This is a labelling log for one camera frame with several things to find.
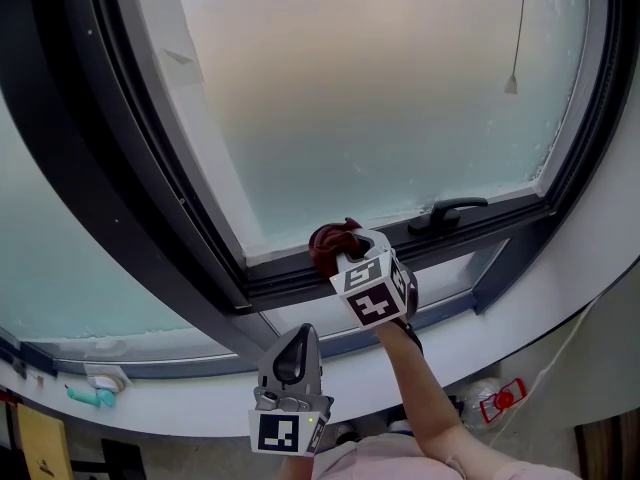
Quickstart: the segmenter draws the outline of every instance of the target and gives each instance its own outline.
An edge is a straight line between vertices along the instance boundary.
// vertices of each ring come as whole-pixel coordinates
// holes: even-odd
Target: window frame
[[[624,110],[637,58],[636,2],[607,0],[604,49],[590,59],[599,66],[594,90],[575,102],[578,115],[584,106],[584,117],[573,125],[575,139],[563,125],[554,149],[570,147],[556,162],[561,165],[545,166],[543,176],[553,181],[544,182],[544,195],[461,210],[455,228],[422,237],[410,235],[406,222],[379,228],[413,270],[508,240],[472,290],[430,305],[417,328],[470,309],[486,311],[569,214]],[[13,37],[12,47],[0,52],[0,85],[49,183],[138,282],[240,355],[120,364],[134,378],[252,369],[278,336],[262,312],[333,291],[306,252],[246,267],[231,227],[185,147],[157,68],[143,62],[150,46],[136,0],[3,0],[0,5],[4,37]],[[24,26],[19,36],[12,34],[12,19]],[[589,25],[594,25],[591,12]],[[22,90],[24,73],[30,94]],[[573,105],[572,98],[568,112]],[[323,338],[321,350],[330,357],[375,343],[371,332],[345,332]],[[21,345],[44,354],[32,344]],[[84,371],[81,361],[44,355],[54,369]],[[191,368],[182,370],[187,363]]]

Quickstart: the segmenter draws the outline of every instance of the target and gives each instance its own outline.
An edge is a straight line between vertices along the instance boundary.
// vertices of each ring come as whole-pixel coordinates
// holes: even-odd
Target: teal object
[[[67,388],[67,396],[73,400],[77,400],[78,402],[100,407],[98,395],[85,393],[84,391],[76,391],[73,388]]]
[[[107,407],[114,407],[116,405],[116,395],[108,389],[98,389],[95,394],[91,394],[85,393],[84,391],[76,391],[73,388],[67,388],[67,396],[78,402],[93,405],[94,407],[100,407],[101,402]]]

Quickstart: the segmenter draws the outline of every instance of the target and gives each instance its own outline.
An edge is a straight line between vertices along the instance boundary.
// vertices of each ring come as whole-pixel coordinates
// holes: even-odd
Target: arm
[[[311,480],[313,457],[285,457],[280,466],[279,480]]]
[[[462,425],[418,347],[397,325],[376,328],[400,388],[413,435],[426,457],[455,459],[469,480],[491,480],[514,459],[492,450]]]

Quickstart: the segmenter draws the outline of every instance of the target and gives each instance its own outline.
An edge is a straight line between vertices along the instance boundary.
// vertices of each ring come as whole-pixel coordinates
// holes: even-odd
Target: fiducial marker cube
[[[331,277],[331,284],[360,329],[370,329],[407,312],[409,285],[393,251]]]

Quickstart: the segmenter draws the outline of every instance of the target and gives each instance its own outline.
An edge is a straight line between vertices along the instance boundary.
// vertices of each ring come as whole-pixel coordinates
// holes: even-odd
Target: pink shirt
[[[413,437],[382,434],[349,442],[316,455],[313,480],[463,480],[454,460],[447,464],[422,455]],[[494,480],[578,480],[561,469],[513,462]]]

